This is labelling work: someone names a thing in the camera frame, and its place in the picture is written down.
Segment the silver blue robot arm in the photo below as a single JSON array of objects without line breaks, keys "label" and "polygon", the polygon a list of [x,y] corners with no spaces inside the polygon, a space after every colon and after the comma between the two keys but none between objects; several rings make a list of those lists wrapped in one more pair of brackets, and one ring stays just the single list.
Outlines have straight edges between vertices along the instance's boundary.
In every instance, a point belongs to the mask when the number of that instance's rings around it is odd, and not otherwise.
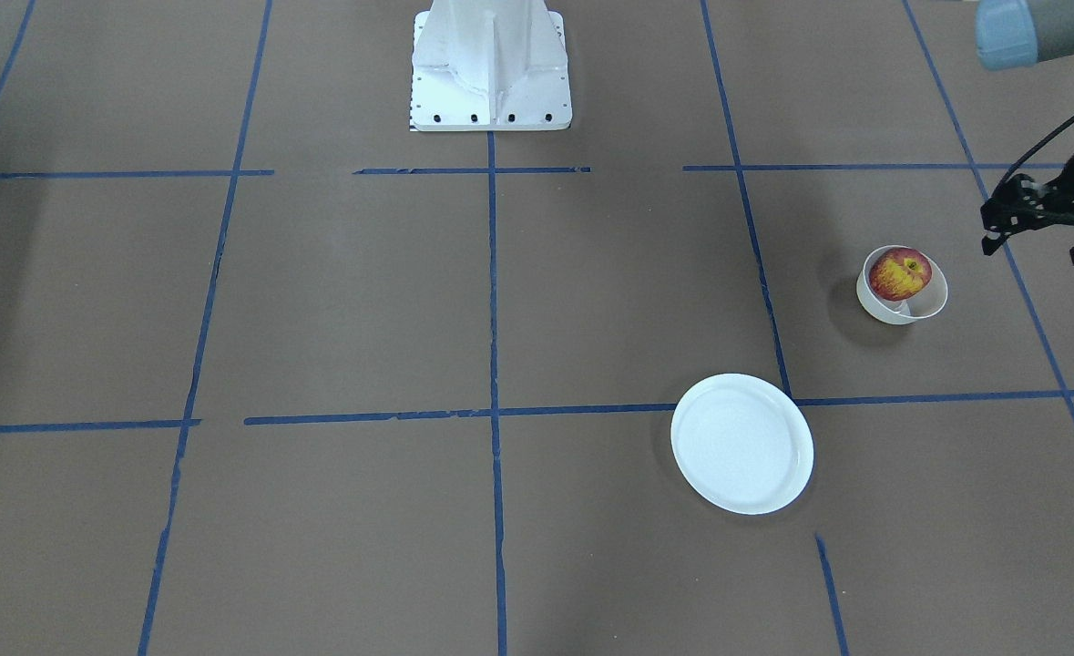
[{"label": "silver blue robot arm", "polygon": [[[1033,67],[1074,56],[1074,1],[981,1],[977,54],[986,70]],[[1049,183],[1037,183],[1021,166],[1074,125],[1058,123],[1007,167],[979,208],[982,252],[995,256],[1011,237],[1049,227],[1074,227],[1074,154]],[[1074,245],[1069,250],[1074,265]]]}]

